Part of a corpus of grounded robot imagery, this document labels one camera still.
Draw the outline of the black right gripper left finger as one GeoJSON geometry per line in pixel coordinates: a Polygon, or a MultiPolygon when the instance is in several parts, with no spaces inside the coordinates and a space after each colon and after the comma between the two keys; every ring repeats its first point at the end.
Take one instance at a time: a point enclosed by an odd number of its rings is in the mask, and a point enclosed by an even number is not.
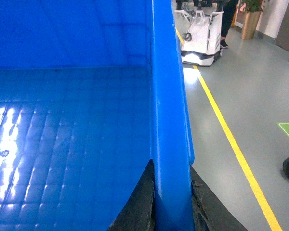
{"type": "Polygon", "coordinates": [[[109,231],[153,231],[154,162],[149,160],[127,203],[108,227],[109,231]]]}

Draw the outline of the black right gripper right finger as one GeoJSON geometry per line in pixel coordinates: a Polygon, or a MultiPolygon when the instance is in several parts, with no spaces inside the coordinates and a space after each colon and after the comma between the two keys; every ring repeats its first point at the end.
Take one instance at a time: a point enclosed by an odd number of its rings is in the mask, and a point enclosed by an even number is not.
{"type": "Polygon", "coordinates": [[[190,167],[193,219],[196,231],[245,231],[214,192],[190,167]]]}

